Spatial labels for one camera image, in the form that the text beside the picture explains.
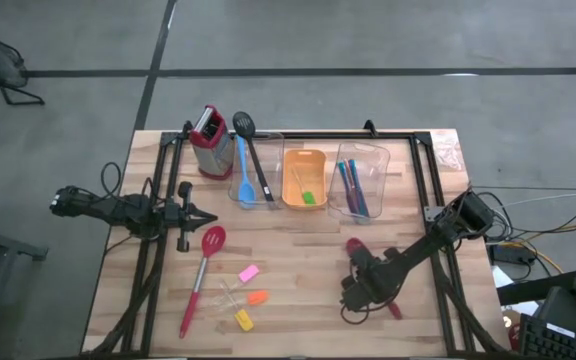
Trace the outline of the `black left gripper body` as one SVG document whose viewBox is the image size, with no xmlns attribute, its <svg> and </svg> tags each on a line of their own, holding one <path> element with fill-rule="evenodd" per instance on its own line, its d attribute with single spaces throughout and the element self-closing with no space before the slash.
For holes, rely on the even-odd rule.
<svg viewBox="0 0 576 360">
<path fill-rule="evenodd" d="M 187 233 L 189 232 L 188 229 L 188 222 L 190 221 L 191 214 L 191 192 L 192 192 L 193 185 L 191 182 L 182 181 L 179 184 L 177 194 L 182 200 L 181 210 L 180 210 L 180 220 L 179 220 L 179 229 L 180 235 L 177 238 L 177 245 L 176 250 L 178 252 L 188 252 L 189 251 L 189 242 L 187 239 Z"/>
</svg>

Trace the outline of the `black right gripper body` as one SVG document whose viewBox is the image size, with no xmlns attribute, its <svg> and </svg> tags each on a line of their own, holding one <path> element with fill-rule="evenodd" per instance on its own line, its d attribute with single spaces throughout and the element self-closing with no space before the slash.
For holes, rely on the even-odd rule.
<svg viewBox="0 0 576 360">
<path fill-rule="evenodd" d="M 347 247 L 354 271 L 341 281 L 340 302 L 349 310 L 363 310 L 371 304 L 394 299 L 403 285 L 402 254 L 388 248 L 384 258 L 374 256 L 366 247 Z"/>
</svg>

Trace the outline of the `red slotted spoon steel handle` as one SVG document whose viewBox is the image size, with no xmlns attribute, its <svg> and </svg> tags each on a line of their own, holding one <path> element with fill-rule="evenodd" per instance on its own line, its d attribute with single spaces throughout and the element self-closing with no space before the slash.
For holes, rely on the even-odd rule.
<svg viewBox="0 0 576 360">
<path fill-rule="evenodd" d="M 192 288 L 191 296 L 189 298 L 187 307 L 185 309 L 184 317 L 179 330 L 179 338 L 183 339 L 189 328 L 190 324 L 196 310 L 196 306 L 199 300 L 200 290 L 203 283 L 203 279 L 206 273 L 208 261 L 211 256 L 219 252 L 223 247 L 226 240 L 226 231 L 221 226 L 213 226 L 209 228 L 202 238 L 202 258 L 200 261 L 197 276 Z"/>
</svg>

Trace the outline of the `red silicone slotted spoon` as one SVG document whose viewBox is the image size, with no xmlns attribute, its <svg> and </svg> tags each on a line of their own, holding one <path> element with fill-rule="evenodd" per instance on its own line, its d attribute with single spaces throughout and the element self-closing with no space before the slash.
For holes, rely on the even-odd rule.
<svg viewBox="0 0 576 360">
<path fill-rule="evenodd" d="M 345 249 L 347 247 L 366 247 L 366 246 L 358 238 L 350 238 L 346 242 Z M 349 269 L 350 269 L 350 274 L 352 271 L 355 270 L 355 268 L 350 263 L 349 263 Z M 401 320 L 402 314 L 401 314 L 401 311 L 400 311 L 398 305 L 394 301 L 394 299 L 392 299 L 391 301 L 388 301 L 386 303 L 383 303 L 383 304 L 371 304 L 371 305 L 365 307 L 363 310 L 349 310 L 345 305 L 343 305 L 340 302 L 342 304 L 342 309 L 340 310 L 340 314 L 341 314 L 342 318 L 347 323 L 353 324 L 353 325 L 359 325 L 359 324 L 362 324 L 363 322 L 365 322 L 371 313 L 379 311 L 382 308 L 387 308 L 396 320 Z"/>
</svg>

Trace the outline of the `blue silicone spoon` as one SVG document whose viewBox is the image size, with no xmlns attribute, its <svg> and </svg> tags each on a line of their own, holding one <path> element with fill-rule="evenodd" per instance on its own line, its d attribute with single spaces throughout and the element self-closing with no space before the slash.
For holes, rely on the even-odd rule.
<svg viewBox="0 0 576 360">
<path fill-rule="evenodd" d="M 245 142 L 244 139 L 239 135 L 236 136 L 236 140 L 241 167 L 241 183 L 238 189 L 238 200 L 244 209 L 252 209 L 255 206 L 256 193 L 254 187 L 248 179 Z"/>
</svg>

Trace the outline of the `pink spatula clear handle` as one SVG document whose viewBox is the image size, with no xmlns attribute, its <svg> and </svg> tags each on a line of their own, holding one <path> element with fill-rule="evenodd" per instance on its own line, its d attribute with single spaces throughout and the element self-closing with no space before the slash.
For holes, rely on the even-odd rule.
<svg viewBox="0 0 576 360">
<path fill-rule="evenodd" d="M 259 274 L 259 272 L 259 268 L 256 265 L 251 264 L 237 275 L 237 279 L 234 282 L 228 283 L 226 280 L 221 280 L 220 288 L 225 295 L 229 295 L 234 290 L 245 286 L 248 282 L 254 279 Z"/>
</svg>

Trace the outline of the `black slotted spoon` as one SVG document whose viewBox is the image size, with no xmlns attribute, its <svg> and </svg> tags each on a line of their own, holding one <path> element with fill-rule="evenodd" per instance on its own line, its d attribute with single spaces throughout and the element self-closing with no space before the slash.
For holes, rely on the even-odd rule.
<svg viewBox="0 0 576 360">
<path fill-rule="evenodd" d="M 256 127 L 254 121 L 252 120 L 251 116 L 244 111 L 236 112 L 233 115 L 232 121 L 237 135 L 244 138 L 248 143 L 248 147 L 251 153 L 253 164 L 255 166 L 257 177 L 259 179 L 266 201 L 274 202 L 275 199 L 272 195 L 265 174 L 261 168 L 261 163 L 259 161 L 256 149 L 253 144 L 253 137 L 256 133 Z"/>
</svg>

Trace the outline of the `green spatula clear handle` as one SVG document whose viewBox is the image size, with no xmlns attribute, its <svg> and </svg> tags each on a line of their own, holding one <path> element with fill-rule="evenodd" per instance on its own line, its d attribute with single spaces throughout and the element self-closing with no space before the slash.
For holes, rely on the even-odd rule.
<svg viewBox="0 0 576 360">
<path fill-rule="evenodd" d="M 303 199 L 304 203 L 306 205 L 314 205 L 315 204 L 314 195 L 305 189 L 303 182 L 301 181 L 301 179 L 299 177 L 297 169 L 295 167 L 292 167 L 291 171 L 292 171 L 293 176 L 295 177 L 295 180 L 297 181 L 297 184 L 299 186 L 299 190 L 301 192 L 302 199 Z"/>
</svg>

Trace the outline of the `yellow spatula clear handle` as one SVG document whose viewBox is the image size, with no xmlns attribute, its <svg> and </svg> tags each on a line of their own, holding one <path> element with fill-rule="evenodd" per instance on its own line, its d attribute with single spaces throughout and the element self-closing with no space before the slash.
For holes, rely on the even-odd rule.
<svg viewBox="0 0 576 360">
<path fill-rule="evenodd" d="M 242 308 L 239 303 L 236 301 L 234 296 L 232 295 L 232 289 L 224 282 L 220 284 L 222 290 L 224 291 L 224 295 L 227 298 L 227 301 L 234 309 L 234 318 L 238 323 L 239 327 L 244 331 L 248 332 L 254 328 L 254 323 L 249 317 L 248 313 L 244 308 Z"/>
</svg>

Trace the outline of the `iridescent cutlery piece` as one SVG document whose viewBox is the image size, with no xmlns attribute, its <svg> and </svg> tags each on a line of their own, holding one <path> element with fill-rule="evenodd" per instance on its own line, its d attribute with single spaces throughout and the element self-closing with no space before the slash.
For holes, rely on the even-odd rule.
<svg viewBox="0 0 576 360">
<path fill-rule="evenodd" d="M 351 214 L 357 214 L 358 213 L 357 205 L 356 205 L 356 201 L 354 200 L 354 197 L 353 197 L 354 192 L 352 190 L 350 180 L 348 179 L 346 165 L 343 161 L 341 161 L 337 164 L 337 166 L 339 168 L 340 176 L 341 176 L 341 179 L 342 179 L 343 184 L 344 184 L 345 196 L 346 196 L 346 201 L 347 201 L 347 205 L 349 208 L 349 212 Z"/>
</svg>

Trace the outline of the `steel box grater red trim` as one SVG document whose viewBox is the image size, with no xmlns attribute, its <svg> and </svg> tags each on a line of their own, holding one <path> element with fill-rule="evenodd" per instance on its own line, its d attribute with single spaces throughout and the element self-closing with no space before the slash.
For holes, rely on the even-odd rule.
<svg viewBox="0 0 576 360">
<path fill-rule="evenodd" d="M 227 179 L 233 167 L 234 142 L 227 122 L 213 105 L 206 105 L 190 131 L 199 172 L 215 180 Z"/>
</svg>

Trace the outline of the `orange plastic bin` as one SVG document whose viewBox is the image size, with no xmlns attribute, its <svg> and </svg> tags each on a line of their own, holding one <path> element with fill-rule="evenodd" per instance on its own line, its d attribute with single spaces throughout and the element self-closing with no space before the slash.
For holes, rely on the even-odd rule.
<svg viewBox="0 0 576 360">
<path fill-rule="evenodd" d="M 282 200 L 293 210 L 314 210 L 327 203 L 326 155 L 316 149 L 290 149 L 284 154 Z M 315 198 L 314 205 L 306 205 L 291 168 L 295 167 L 305 189 Z"/>
</svg>

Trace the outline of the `white paper sheet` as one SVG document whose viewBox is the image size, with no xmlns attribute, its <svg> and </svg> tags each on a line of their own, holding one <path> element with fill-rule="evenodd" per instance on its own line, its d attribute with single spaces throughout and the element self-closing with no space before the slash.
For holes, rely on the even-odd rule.
<svg viewBox="0 0 576 360">
<path fill-rule="evenodd" d="M 496 288 L 513 285 L 515 283 L 515 281 L 498 266 L 492 267 L 492 275 Z"/>
</svg>

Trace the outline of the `black power adapter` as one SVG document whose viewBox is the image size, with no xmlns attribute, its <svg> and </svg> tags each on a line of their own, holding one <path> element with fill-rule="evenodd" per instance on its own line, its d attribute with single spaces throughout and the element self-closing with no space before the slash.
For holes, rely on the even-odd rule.
<svg viewBox="0 0 576 360">
<path fill-rule="evenodd" d="M 493 262 L 503 262 L 516 265 L 531 265 L 537 258 L 535 253 L 525 247 L 496 245 L 490 248 Z"/>
</svg>

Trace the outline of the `black operator desk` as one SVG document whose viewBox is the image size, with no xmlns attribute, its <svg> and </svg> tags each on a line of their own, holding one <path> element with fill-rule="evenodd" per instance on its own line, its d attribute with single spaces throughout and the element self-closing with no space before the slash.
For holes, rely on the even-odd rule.
<svg viewBox="0 0 576 360">
<path fill-rule="evenodd" d="M 530 315 L 540 320 L 576 332 L 576 291 L 573 288 L 576 272 L 548 279 L 513 284 L 500 288 L 501 303 L 536 301 L 542 302 L 537 311 Z M 526 360 L 551 360 L 523 356 Z"/>
</svg>

